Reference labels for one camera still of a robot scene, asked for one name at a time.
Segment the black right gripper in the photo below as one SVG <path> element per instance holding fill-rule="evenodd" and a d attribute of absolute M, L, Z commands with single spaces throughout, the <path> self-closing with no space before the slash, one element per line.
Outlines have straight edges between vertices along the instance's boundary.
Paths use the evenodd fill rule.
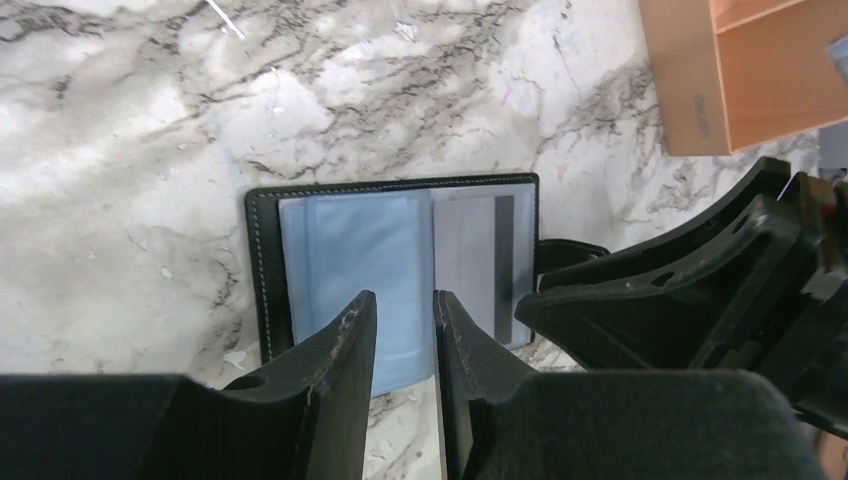
<path fill-rule="evenodd" d="M 587 369 L 749 369 L 847 436 L 847 185 L 771 157 L 670 231 L 549 268 L 517 318 Z"/>

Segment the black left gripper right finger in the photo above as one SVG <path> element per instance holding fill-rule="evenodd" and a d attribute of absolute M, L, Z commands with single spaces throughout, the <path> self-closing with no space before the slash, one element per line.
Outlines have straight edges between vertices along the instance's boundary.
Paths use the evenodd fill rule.
<path fill-rule="evenodd" d="M 540 372 L 433 295 L 449 479 L 820 479 L 786 399 L 746 371 Z"/>

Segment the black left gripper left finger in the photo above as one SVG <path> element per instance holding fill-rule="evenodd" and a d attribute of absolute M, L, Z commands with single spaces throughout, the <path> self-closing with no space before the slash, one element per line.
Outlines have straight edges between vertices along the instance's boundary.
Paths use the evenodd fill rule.
<path fill-rule="evenodd" d="M 358 479 L 377 304 L 221 390 L 176 374 L 1 379 L 5 479 Z"/>

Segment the black leather card holder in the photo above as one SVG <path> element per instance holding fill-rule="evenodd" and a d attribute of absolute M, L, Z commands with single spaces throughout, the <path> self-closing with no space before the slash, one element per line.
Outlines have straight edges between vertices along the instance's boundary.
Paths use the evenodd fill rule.
<path fill-rule="evenodd" d="M 419 383 L 435 369 L 433 206 L 512 196 L 526 292 L 549 268 L 605 249 L 538 236 L 532 173 L 256 188 L 245 197 L 260 351 L 271 361 L 324 328 L 361 291 L 377 301 L 371 393 Z"/>

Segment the grey credit card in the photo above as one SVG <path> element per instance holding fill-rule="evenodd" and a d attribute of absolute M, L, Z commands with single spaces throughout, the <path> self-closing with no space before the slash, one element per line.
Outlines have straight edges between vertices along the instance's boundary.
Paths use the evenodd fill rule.
<path fill-rule="evenodd" d="M 526 269 L 515 234 L 512 196 L 434 204 L 435 287 L 450 291 L 480 329 L 508 348 L 527 343 L 515 319 Z"/>

